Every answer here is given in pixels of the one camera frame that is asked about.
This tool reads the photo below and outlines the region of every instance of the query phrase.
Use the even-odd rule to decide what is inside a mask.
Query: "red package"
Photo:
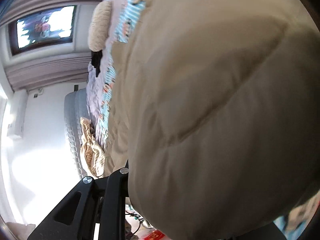
[[[143,238],[143,240],[160,240],[164,237],[164,234],[161,233],[159,230],[153,231],[150,235]]]

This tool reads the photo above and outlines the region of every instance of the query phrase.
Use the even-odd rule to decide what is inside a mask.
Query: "screw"
[[[121,174],[127,174],[129,172],[129,169],[128,168],[121,168],[120,169],[120,173]]]
[[[89,183],[91,183],[91,181],[92,181],[92,178],[91,177],[84,177],[83,179],[82,179],[82,181],[83,181],[83,183],[84,184],[89,184]]]

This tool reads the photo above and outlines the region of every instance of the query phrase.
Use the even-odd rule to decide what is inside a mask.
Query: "blue striped fabric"
[[[128,42],[130,34],[139,21],[140,13],[146,6],[145,0],[125,0],[125,3],[116,28],[117,39],[121,42]]]
[[[301,236],[303,230],[307,227],[307,223],[304,221],[302,222],[295,230],[286,230],[285,226],[285,219],[284,217],[279,217],[275,221],[274,224],[280,229],[280,231],[284,234],[287,240],[297,240],[299,236]]]
[[[114,33],[115,40],[128,42],[130,34],[135,29],[135,26],[139,21],[141,12],[145,8],[145,3],[145,0],[125,0],[125,4],[119,17],[119,23]],[[109,58],[108,70],[105,76],[102,104],[100,106],[100,120],[98,123],[103,135],[103,141],[106,141],[108,138],[109,102],[112,96],[112,87],[116,80],[116,70],[112,66],[113,60],[111,57],[111,48],[107,49],[107,54]]]

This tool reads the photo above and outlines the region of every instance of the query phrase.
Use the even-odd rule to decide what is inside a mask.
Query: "wall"
[[[75,52],[87,52],[90,51],[88,46],[89,26],[92,20],[92,14],[96,8],[96,4],[86,4],[77,7],[78,15],[76,18],[76,29],[75,29]]]
[[[0,97],[10,99],[13,96],[13,91],[5,75],[2,62],[0,60]]]
[[[4,111],[6,107],[6,100],[0,97],[0,127],[2,127],[2,120],[4,116]],[[5,197],[5,187],[3,179],[3,170],[1,168],[0,172],[0,192],[1,192],[1,201],[0,201],[0,214],[4,221],[14,221],[14,216],[10,208],[10,203]]]
[[[44,87],[38,98],[33,98],[31,91],[23,139],[10,141],[3,137],[3,177],[13,215],[19,223],[38,225],[79,182],[64,134],[64,97],[73,92],[74,85]],[[85,86],[86,83],[80,83],[79,89]]]

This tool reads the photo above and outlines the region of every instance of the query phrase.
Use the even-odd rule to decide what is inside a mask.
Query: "knit cushion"
[[[88,36],[90,50],[100,51],[105,48],[105,42],[108,38],[110,14],[111,2],[109,1],[99,3],[94,9]]]

